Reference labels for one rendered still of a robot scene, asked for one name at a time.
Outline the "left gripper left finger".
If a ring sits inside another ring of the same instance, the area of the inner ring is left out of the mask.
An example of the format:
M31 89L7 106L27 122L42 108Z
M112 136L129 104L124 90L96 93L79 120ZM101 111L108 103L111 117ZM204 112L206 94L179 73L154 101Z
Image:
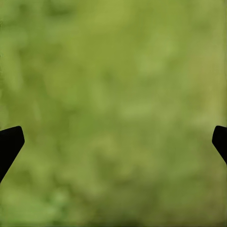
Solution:
M21 126L0 131L0 182L25 143Z

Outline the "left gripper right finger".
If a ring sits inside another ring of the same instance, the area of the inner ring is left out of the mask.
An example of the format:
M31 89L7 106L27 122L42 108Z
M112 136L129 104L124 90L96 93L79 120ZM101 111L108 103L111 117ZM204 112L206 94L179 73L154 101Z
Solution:
M216 126L213 137L212 143L224 159L227 164L227 128L222 126Z

